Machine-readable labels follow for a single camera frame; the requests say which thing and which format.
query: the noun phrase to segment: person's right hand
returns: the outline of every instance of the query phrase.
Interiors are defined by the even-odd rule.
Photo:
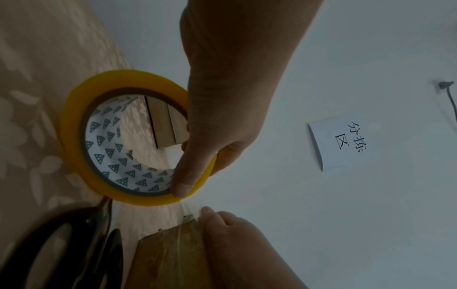
[[[207,252],[215,273],[228,289],[307,289],[248,221],[232,213],[201,211]]]
[[[190,64],[189,140],[171,194],[186,196],[254,142],[286,66],[323,0],[189,0],[181,39]]]

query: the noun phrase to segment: tape roll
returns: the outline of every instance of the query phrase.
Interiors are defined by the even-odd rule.
[[[75,88],[60,120],[60,140],[67,164],[97,193],[139,206],[178,202],[169,186],[174,169],[156,169],[134,159],[125,149],[119,121],[134,95],[158,98],[187,117],[187,92],[163,77],[136,70],[96,75]],[[212,172],[216,156],[188,196]]]

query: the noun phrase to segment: paper sign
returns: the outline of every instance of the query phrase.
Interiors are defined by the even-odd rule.
[[[351,166],[373,158],[373,143],[359,117],[338,117],[309,124],[322,157],[322,171]]]

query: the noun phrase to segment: plug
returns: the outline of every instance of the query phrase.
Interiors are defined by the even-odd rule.
[[[439,88],[441,88],[442,90],[445,90],[445,89],[448,89],[451,87],[451,85],[453,85],[454,82],[453,81],[442,81],[438,84]]]

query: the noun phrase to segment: scissors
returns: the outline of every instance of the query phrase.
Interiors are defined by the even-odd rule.
[[[46,289],[120,289],[124,258],[119,229],[109,233],[112,199],[95,207],[74,209],[48,220],[28,235],[0,271],[3,288],[24,289],[32,265],[50,236],[65,224],[72,228],[68,248],[51,274]]]

